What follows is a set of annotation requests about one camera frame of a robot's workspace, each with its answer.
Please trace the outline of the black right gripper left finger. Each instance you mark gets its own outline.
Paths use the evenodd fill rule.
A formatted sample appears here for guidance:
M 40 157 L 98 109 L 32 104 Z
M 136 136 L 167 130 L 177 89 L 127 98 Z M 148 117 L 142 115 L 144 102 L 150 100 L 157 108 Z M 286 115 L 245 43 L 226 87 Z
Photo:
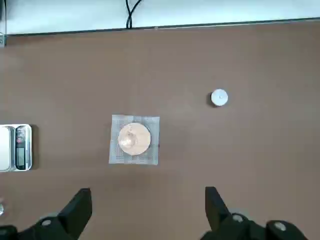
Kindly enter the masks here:
M 81 188 L 56 215 L 47 216 L 18 231 L 13 225 L 0 227 L 2 240 L 77 240 L 92 216 L 92 192 Z

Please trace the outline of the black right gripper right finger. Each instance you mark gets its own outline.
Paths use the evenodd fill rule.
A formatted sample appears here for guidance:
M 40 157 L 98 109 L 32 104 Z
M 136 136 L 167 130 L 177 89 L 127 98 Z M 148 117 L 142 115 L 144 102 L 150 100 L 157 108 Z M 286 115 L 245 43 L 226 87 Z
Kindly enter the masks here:
M 205 213 L 210 226 L 202 240 L 307 240 L 292 223 L 270 220 L 261 226 L 240 213 L 231 213 L 214 186 L 205 188 Z

